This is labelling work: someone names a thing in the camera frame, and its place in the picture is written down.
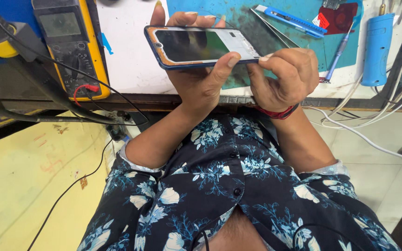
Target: yellow wall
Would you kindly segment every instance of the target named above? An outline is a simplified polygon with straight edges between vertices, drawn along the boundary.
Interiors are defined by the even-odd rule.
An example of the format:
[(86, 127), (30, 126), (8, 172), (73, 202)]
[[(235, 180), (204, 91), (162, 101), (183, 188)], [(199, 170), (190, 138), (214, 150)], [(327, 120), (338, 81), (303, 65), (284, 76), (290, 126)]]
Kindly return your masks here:
[[(0, 251), (27, 250), (60, 194), (98, 166), (108, 137), (98, 124), (40, 123), (0, 140)], [(101, 197), (108, 161), (83, 190), (76, 183), (60, 200), (33, 251), (77, 249)]]

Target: yellow multimeter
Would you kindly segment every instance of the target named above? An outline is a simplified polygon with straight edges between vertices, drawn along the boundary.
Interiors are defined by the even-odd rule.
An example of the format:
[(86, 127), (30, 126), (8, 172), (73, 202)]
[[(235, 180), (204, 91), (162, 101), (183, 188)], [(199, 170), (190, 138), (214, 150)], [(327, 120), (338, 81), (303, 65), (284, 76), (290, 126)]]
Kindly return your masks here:
[[(32, 0), (32, 6), (52, 58), (108, 83), (86, 1)], [(75, 94), (78, 101), (88, 101), (88, 96), (103, 99), (110, 94), (109, 88), (80, 73), (57, 65), (55, 68), (71, 100), (75, 89), (86, 84), (100, 89), (94, 92), (80, 88)]]

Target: hand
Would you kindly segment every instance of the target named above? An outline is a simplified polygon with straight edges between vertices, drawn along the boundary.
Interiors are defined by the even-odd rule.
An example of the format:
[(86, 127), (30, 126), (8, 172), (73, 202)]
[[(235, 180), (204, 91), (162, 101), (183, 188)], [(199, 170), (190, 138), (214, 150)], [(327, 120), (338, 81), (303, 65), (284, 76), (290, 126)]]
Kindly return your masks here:
[[(318, 60), (312, 50), (281, 49), (247, 65), (251, 91), (258, 105), (271, 112), (283, 112), (304, 100), (319, 84)], [(265, 77), (263, 69), (278, 79)]]
[[(224, 28), (226, 26), (224, 19), (222, 18), (215, 27)], [(208, 28), (214, 25), (215, 20), (215, 16), (199, 16), (197, 12), (176, 12), (168, 20), (167, 26), (187, 25)], [(164, 24), (164, 8), (158, 1), (151, 16), (150, 25), (163, 26)], [(181, 96), (185, 111), (203, 118), (207, 116), (218, 105), (221, 86), (240, 59), (239, 53), (229, 52), (217, 61), (212, 70), (198, 68), (167, 71), (168, 78)]]

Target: shirt button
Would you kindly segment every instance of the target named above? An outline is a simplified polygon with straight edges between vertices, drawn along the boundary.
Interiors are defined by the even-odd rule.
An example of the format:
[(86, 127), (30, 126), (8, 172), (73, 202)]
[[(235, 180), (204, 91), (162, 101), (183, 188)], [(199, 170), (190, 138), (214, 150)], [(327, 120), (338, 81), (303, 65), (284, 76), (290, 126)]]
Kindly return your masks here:
[(241, 189), (235, 188), (235, 190), (234, 190), (234, 195), (235, 195), (235, 196), (240, 196), (240, 194), (241, 194)]

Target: smartphone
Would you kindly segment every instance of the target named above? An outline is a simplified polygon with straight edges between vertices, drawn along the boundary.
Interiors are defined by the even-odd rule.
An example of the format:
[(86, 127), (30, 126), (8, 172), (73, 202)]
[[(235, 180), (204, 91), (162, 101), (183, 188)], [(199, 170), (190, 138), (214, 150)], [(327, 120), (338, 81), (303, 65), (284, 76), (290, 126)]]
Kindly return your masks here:
[(146, 26), (145, 37), (165, 70), (214, 66), (228, 52), (241, 55), (239, 64), (257, 63), (259, 51), (238, 29)]

